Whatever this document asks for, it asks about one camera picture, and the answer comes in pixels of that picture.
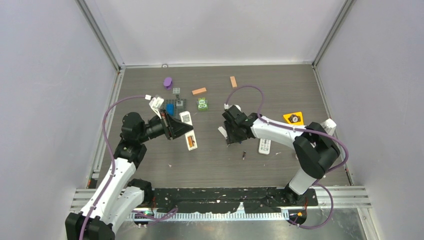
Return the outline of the white battery cover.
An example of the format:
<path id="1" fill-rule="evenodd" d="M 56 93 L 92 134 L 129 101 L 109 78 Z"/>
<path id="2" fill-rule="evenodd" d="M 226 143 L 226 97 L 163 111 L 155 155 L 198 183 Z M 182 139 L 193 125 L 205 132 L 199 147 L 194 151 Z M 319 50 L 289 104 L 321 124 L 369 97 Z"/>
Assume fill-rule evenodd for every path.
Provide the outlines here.
<path id="1" fill-rule="evenodd" d="M 225 128 L 224 128 L 224 127 L 219 126 L 217 129 L 218 129 L 218 131 L 219 131 L 219 132 L 223 135 L 223 137 L 224 137 L 225 139 L 227 139 L 227 138 L 228 138 L 227 132 L 226 132 L 226 130 L 225 130 Z"/>

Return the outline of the orange AAA battery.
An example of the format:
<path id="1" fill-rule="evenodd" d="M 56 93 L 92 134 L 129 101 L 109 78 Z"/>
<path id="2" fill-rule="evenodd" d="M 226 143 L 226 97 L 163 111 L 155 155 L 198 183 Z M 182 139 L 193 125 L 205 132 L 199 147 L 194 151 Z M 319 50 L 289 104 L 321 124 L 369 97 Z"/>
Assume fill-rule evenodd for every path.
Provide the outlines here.
<path id="1" fill-rule="evenodd" d="M 195 145 L 192 136 L 188 136 L 187 141 L 188 141 L 188 145 L 189 145 L 190 148 L 192 148 Z"/>

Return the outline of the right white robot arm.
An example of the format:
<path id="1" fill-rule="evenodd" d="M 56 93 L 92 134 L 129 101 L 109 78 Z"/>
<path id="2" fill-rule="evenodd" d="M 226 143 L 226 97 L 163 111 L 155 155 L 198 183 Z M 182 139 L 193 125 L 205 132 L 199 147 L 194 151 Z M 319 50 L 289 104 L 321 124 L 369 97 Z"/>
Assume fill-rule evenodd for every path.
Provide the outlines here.
<path id="1" fill-rule="evenodd" d="M 292 125 L 257 113 L 246 115 L 236 106 L 225 110 L 222 116 L 229 145 L 257 138 L 294 149 L 300 169 L 283 190 L 291 205 L 299 205 L 305 199 L 305 192 L 324 177 L 341 154 L 335 138 L 317 122 Z"/>

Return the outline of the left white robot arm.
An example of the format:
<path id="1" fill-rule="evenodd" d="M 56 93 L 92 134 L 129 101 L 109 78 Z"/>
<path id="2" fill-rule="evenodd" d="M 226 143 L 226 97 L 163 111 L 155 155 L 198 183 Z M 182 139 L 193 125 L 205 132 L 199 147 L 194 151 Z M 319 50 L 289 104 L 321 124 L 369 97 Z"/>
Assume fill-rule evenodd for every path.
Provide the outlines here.
<path id="1" fill-rule="evenodd" d="M 67 239 L 114 240 L 132 211 L 139 205 L 148 207 L 154 199 L 150 182 L 130 179 L 147 152 L 145 142 L 159 136 L 173 140 L 193 129 L 165 110 L 148 122 L 137 112 L 126 114 L 107 175 L 85 206 L 65 220 Z"/>

